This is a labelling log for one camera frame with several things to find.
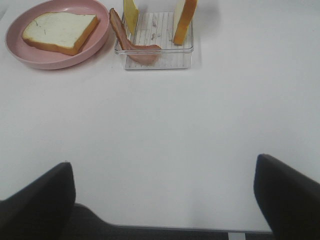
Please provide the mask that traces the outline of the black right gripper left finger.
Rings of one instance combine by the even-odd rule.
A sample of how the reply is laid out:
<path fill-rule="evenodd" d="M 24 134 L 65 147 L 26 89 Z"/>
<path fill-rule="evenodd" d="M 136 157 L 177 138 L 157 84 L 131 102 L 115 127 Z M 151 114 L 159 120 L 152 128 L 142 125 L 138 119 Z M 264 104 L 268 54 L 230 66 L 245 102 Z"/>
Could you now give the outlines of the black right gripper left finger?
<path fill-rule="evenodd" d="M 72 165 L 62 162 L 0 203 L 2 240 L 57 240 L 76 198 Z"/>

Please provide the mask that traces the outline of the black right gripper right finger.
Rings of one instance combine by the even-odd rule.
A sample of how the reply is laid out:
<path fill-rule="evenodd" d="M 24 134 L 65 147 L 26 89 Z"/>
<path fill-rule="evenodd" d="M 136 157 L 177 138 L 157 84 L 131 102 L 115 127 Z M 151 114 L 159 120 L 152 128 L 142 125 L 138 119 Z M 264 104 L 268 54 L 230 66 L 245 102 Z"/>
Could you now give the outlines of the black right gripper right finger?
<path fill-rule="evenodd" d="M 256 160 L 254 196 L 277 240 L 320 238 L 320 185 L 268 154 Z"/>

